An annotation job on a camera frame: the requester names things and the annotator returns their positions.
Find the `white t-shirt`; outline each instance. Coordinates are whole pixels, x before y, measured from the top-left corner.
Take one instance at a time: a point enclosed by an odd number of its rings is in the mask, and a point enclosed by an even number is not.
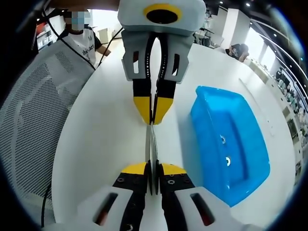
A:
[[[68,32],[67,29],[64,29],[59,35],[58,40],[60,39],[63,39],[75,51],[95,65],[95,51],[100,48],[102,44],[90,27],[86,27],[77,33]]]

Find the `black cable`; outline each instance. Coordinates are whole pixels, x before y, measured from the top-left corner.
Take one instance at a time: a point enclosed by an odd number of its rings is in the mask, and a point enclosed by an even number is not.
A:
[[[41,215],[40,215],[40,223],[41,223],[41,227],[44,228],[44,219],[45,219],[45,204],[46,204],[46,200],[47,200],[47,196],[48,196],[48,193],[50,191],[50,188],[51,188],[51,182],[50,184],[47,186],[47,189],[45,191],[45,195],[44,195],[44,199],[43,199],[43,204],[42,204],[42,212],[41,212]]]
[[[101,57],[100,63],[98,64],[97,67],[99,67],[99,66],[101,65],[101,63],[102,63],[102,61],[103,61],[103,57],[105,56],[105,53],[106,53],[106,51],[108,50],[108,48],[109,48],[109,46],[110,46],[112,40],[114,40],[115,37],[116,37],[122,30],[123,30],[123,27],[122,27],[121,29],[119,29],[119,31],[111,38],[110,42],[108,43],[108,46],[106,47],[106,50],[105,50],[103,56]]]
[[[51,30],[53,31],[53,33],[59,38],[59,35],[57,34],[57,32],[54,30],[54,28],[52,27],[50,21],[49,21],[49,18],[47,17],[45,11],[43,10],[43,15],[44,15],[44,18],[46,19],[47,23],[49,24]],[[72,48],[70,45],[68,45],[67,42],[65,42],[62,38],[60,38],[60,40],[69,48],[71,49],[73,52],[75,52],[77,55],[79,55],[84,61],[86,61],[94,70],[95,70],[95,67],[93,66],[93,64],[87,60],[85,57],[83,57],[81,54],[79,54],[74,48]]]

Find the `round table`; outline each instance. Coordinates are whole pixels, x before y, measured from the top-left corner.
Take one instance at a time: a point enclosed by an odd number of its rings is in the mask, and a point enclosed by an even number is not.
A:
[[[52,172],[56,222],[69,221],[77,206],[104,184],[113,185],[123,168],[145,161],[146,125],[134,103],[132,82],[125,77],[123,46],[102,63],[77,97],[63,127]],[[243,223],[267,226],[293,190],[295,154],[284,116],[268,87],[243,63],[193,44],[189,67],[177,85],[174,103],[155,126],[160,162],[184,167],[196,186],[202,171],[190,110],[199,85],[237,92],[245,97],[262,131],[270,175],[250,196],[231,208]],[[152,92],[160,66],[159,42],[151,55]],[[161,196],[146,195],[141,231],[167,230]]]

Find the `hole in bin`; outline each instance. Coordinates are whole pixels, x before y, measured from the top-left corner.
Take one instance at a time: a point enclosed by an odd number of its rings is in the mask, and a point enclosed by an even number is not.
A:
[[[227,166],[229,167],[231,164],[231,159],[229,156],[226,157],[226,161],[227,161]]]
[[[226,138],[224,138],[222,135],[220,135],[220,138],[221,138],[222,143],[225,144],[226,143]]]

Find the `blue plastic bin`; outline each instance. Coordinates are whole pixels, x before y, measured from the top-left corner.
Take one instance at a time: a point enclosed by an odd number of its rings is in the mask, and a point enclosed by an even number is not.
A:
[[[203,186],[238,204],[269,176],[266,145],[250,106],[240,94],[199,86],[191,116],[203,169]]]

